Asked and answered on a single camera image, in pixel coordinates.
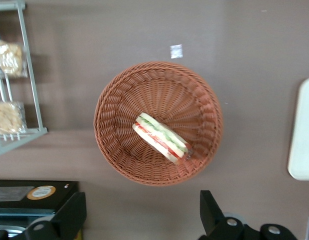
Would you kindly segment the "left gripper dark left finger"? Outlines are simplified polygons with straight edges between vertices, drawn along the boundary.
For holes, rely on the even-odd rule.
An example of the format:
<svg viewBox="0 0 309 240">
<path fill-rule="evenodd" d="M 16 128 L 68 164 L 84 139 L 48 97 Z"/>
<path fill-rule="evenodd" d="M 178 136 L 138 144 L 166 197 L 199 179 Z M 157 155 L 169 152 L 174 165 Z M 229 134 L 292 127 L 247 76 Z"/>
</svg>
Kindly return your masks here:
<svg viewBox="0 0 309 240">
<path fill-rule="evenodd" d="M 20 240 L 74 240 L 87 218 L 86 194 L 76 192 L 51 220 L 40 220 L 19 235 Z"/>
</svg>

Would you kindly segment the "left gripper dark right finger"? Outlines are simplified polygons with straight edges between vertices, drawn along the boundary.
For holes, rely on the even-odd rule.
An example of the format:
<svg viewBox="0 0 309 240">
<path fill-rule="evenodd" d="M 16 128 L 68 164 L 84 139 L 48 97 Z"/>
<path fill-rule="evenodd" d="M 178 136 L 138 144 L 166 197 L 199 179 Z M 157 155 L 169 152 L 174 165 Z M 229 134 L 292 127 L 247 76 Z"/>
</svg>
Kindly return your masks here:
<svg viewBox="0 0 309 240">
<path fill-rule="evenodd" d="M 244 225 L 226 217 L 209 190 L 200 191 L 200 219 L 205 230 L 200 240 L 243 240 Z"/>
</svg>

